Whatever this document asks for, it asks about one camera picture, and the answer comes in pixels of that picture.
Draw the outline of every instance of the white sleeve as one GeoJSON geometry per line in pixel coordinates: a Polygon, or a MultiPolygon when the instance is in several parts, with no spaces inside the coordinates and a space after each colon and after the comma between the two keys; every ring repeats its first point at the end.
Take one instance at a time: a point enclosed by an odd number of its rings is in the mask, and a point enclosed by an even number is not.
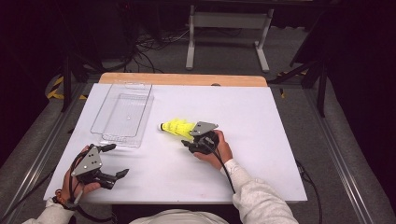
{"type": "Polygon", "coordinates": [[[298,223],[285,201],[268,184],[252,178],[234,159],[224,165],[235,189],[233,205],[243,223],[298,223]]]}
{"type": "Polygon", "coordinates": [[[73,216],[74,211],[64,209],[61,204],[54,203],[51,198],[47,200],[46,209],[41,213],[37,219],[29,219],[23,224],[67,224],[70,217],[73,216]]]}

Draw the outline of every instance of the transparent plastic bin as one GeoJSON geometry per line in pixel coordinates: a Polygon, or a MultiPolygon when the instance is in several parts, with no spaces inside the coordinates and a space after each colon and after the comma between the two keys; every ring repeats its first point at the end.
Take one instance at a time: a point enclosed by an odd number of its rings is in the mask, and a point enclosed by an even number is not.
{"type": "Polygon", "coordinates": [[[100,144],[140,147],[154,100],[151,88],[131,82],[111,85],[91,127],[100,144]]]}

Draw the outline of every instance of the shuttlecock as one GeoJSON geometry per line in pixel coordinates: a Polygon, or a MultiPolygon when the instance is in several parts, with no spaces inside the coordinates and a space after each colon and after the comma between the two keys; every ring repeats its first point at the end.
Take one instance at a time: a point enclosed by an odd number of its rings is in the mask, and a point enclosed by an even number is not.
{"type": "Polygon", "coordinates": [[[174,135],[181,135],[188,139],[192,139],[193,137],[190,135],[190,132],[192,131],[194,126],[195,123],[189,123],[185,119],[172,119],[170,121],[160,124],[159,128],[161,131],[172,133],[174,135]]]}

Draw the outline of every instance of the person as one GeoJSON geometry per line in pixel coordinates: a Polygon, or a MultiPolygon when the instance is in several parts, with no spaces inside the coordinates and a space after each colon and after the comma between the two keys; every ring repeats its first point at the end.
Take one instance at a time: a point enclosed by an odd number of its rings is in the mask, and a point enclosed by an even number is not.
{"type": "MultiPolygon", "coordinates": [[[[219,137],[218,151],[224,165],[230,175],[233,182],[233,188],[235,194],[233,195],[233,205],[239,210],[239,216],[243,223],[285,223],[294,224],[298,223],[293,217],[293,214],[288,205],[281,199],[276,191],[266,184],[263,180],[253,178],[238,164],[233,158],[233,153],[229,144],[225,141],[224,134],[222,131],[215,130],[219,137]]],[[[213,154],[202,154],[195,152],[193,154],[196,158],[201,161],[210,163],[214,168],[220,170],[224,175],[225,171],[213,154]]],[[[55,201],[66,201],[70,198],[69,195],[69,171],[64,175],[64,184],[59,192],[61,197],[55,201]]],[[[78,193],[83,190],[83,196],[99,189],[98,183],[91,183],[83,186],[82,184],[77,185],[78,193]]],[[[24,224],[45,224],[45,223],[68,223],[74,211],[64,209],[64,207],[58,202],[55,203],[52,198],[47,200],[46,209],[38,217],[38,219],[29,219],[24,224]]],[[[214,224],[225,224],[228,223],[223,218],[218,217],[215,214],[207,212],[192,212],[188,210],[166,210],[152,217],[141,217],[130,224],[157,224],[157,223],[214,223],[214,224]]]]}

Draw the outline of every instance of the bracelet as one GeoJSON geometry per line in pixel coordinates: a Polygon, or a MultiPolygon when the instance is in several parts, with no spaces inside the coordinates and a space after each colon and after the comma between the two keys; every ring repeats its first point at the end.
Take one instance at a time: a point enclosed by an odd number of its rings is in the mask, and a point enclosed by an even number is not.
{"type": "Polygon", "coordinates": [[[52,198],[52,201],[54,203],[60,204],[64,209],[74,211],[76,210],[78,204],[70,203],[68,200],[65,200],[62,198],[61,190],[57,189],[55,190],[55,197],[52,198]]]}

